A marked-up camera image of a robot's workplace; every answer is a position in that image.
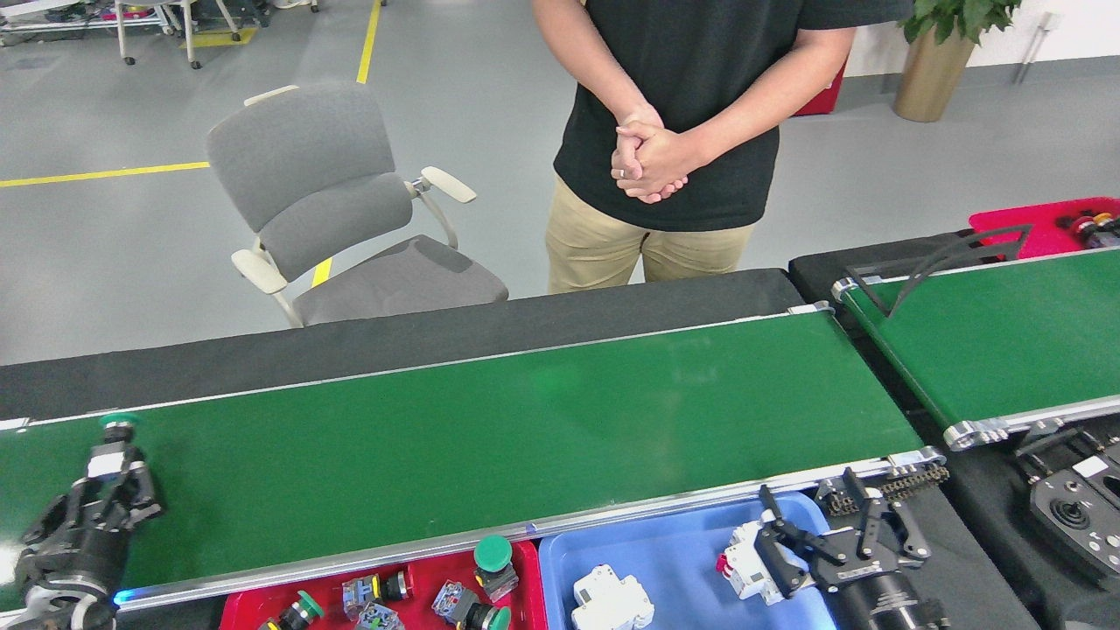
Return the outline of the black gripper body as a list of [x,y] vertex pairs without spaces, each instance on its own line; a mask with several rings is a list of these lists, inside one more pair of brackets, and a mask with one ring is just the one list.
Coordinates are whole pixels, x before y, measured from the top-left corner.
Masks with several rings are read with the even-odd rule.
[[32,526],[21,535],[17,586],[24,599],[32,589],[97,593],[114,597],[125,572],[132,530]]
[[921,597],[899,569],[829,584],[823,599],[839,629],[949,629],[939,599]]

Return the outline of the person's left hand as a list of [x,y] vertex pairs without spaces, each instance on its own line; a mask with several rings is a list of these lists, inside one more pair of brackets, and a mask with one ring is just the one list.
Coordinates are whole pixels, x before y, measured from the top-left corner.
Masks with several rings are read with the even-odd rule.
[[628,196],[648,204],[668,200],[683,187],[690,172],[696,169],[696,143],[689,133],[659,128],[643,121],[631,121],[619,128],[620,135],[640,139],[636,159],[641,173],[631,177]]

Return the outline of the person's right hand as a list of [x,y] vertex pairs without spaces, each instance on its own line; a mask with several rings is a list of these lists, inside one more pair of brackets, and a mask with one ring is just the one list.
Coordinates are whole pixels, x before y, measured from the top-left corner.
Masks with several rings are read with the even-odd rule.
[[644,175],[644,166],[640,161],[640,148],[662,127],[656,110],[641,105],[636,110],[624,113],[617,120],[616,146],[612,152],[612,178],[619,182],[620,191],[641,202],[652,203],[660,200],[657,192],[650,192],[640,185]]

